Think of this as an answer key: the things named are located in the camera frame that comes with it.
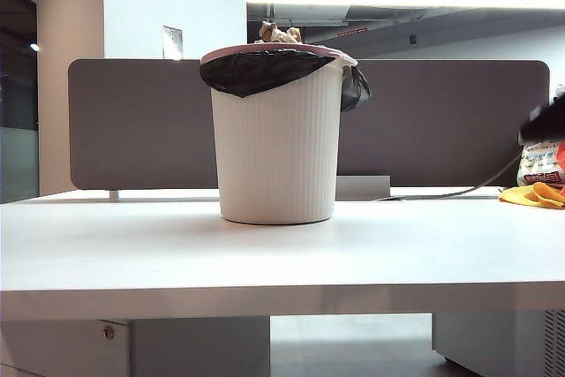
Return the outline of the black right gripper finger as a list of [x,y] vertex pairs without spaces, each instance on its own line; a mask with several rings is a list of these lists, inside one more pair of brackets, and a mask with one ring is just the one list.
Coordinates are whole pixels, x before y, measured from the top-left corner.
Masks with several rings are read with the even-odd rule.
[[546,141],[564,141],[564,95],[532,111],[530,120],[518,133],[518,144],[527,146]]

